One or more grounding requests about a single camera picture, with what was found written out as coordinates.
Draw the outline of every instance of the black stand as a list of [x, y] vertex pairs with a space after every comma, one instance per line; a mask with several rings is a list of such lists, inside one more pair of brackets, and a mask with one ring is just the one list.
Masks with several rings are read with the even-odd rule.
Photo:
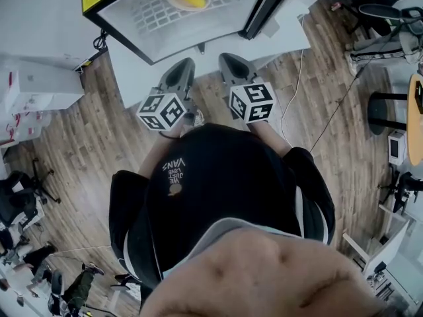
[[375, 135], [381, 135], [386, 127], [406, 131], [407, 125], [405, 123], [387, 120], [386, 100], [407, 101], [408, 95], [374, 92], [370, 96], [369, 104], [367, 105], [367, 121], [371, 132]]
[[53, 202], [61, 203], [61, 199], [59, 197], [54, 198], [53, 195], [51, 195], [50, 192], [48, 192], [48, 190], [43, 186], [43, 183], [46, 181], [46, 178], [49, 175], [54, 175], [54, 170], [50, 169], [47, 175], [45, 175], [43, 178], [39, 178], [37, 166], [36, 166], [36, 162], [38, 161], [39, 161], [38, 158], [34, 158], [34, 160], [32, 160], [32, 172], [34, 173], [34, 177], [31, 180], [32, 180], [32, 188], [34, 189], [34, 193], [40, 196], [42, 204], [47, 204], [46, 196], [50, 198]]

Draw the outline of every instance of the black frame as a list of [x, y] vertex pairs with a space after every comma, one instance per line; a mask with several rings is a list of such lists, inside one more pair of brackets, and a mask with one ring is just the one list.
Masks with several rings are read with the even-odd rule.
[[[112, 4], [117, 0], [102, 0], [87, 11], [83, 13], [83, 15], [88, 18], [91, 22], [95, 23], [98, 27], [105, 30], [109, 35], [117, 39], [121, 44], [123, 44], [125, 47], [127, 47], [129, 50], [134, 52], [136, 55], [138, 55], [142, 60], [147, 62], [149, 65], [154, 65], [157, 62], [160, 62], [161, 60], [164, 60], [168, 57], [164, 57], [163, 59], [160, 59], [158, 61], [152, 61], [150, 57], [145, 55], [137, 46], [135, 46], [131, 41], [129, 41], [122, 33], [120, 33], [118, 30], [116, 30], [111, 24], [106, 22], [99, 14], [98, 12]], [[276, 10], [276, 8], [279, 6], [279, 4], [283, 0], [266, 0], [265, 4], [262, 5], [264, 0], [258, 0], [253, 7], [252, 13], [250, 14], [250, 17], [248, 18], [245, 27], [242, 31], [238, 32], [240, 36], [247, 40], [252, 40], [263, 28], [263, 26], [266, 24], [268, 19], [272, 16], [273, 12]]]

